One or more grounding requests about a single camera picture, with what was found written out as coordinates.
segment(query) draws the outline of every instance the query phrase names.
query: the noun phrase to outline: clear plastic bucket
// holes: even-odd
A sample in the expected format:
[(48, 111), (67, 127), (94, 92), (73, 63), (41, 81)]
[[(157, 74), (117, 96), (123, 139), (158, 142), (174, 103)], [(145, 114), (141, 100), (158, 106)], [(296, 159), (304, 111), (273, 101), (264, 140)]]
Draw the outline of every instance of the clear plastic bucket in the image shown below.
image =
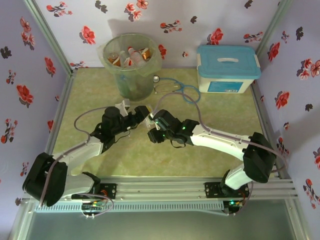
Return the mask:
[[(151, 58), (142, 67), (123, 68), (112, 65), (108, 60), (111, 53), (128, 52), (128, 47), (136, 51), (149, 48)], [(120, 95), (131, 101), (139, 101), (148, 97), (153, 91), (153, 76), (162, 67), (162, 58), (158, 45), (149, 37), (139, 33), (126, 33), (117, 36), (98, 48), (101, 63), (113, 74)]]

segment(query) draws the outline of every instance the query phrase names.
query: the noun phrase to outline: light blue lid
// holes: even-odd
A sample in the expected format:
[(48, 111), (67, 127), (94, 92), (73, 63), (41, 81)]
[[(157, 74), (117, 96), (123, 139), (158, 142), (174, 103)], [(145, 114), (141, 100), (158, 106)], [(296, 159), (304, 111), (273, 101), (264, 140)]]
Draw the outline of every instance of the light blue lid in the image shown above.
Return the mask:
[(198, 73), (210, 79), (258, 79), (261, 76), (255, 51), (250, 46), (200, 45)]

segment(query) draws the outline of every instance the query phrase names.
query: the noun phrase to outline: plastic storage box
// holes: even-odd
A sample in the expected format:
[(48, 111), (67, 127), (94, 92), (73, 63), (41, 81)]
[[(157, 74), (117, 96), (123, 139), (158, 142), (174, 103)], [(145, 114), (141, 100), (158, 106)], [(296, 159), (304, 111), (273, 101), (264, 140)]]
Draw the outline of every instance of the plastic storage box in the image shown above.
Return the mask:
[(249, 46), (201, 45), (197, 49), (199, 91), (242, 94), (261, 70)]

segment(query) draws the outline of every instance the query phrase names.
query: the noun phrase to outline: floral wallpaper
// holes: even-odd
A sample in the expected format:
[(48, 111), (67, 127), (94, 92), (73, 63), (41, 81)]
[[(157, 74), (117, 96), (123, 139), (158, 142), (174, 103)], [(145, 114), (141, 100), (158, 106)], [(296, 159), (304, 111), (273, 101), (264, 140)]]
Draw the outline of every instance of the floral wallpaper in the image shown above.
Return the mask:
[(0, 240), (6, 240), (22, 184), (45, 150), (67, 74), (23, 1), (3, 2), (0, 16)]
[(150, 36), (163, 66), (179, 68), (197, 65), (199, 45), (257, 49), (280, 0), (35, 1), (72, 68), (103, 67), (96, 48), (124, 33)]
[(319, 9), (318, 0), (293, 2), (259, 56), (262, 76), (253, 84), (313, 239), (320, 238), (320, 25), (310, 19)]

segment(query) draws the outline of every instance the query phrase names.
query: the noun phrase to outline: blue label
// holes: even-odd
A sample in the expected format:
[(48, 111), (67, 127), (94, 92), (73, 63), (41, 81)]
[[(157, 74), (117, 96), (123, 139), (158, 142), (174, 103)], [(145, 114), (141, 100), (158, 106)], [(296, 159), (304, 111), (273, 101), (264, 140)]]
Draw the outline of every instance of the blue label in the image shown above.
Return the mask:
[(242, 81), (212, 81), (210, 82), (209, 93), (237, 93), (243, 82)]

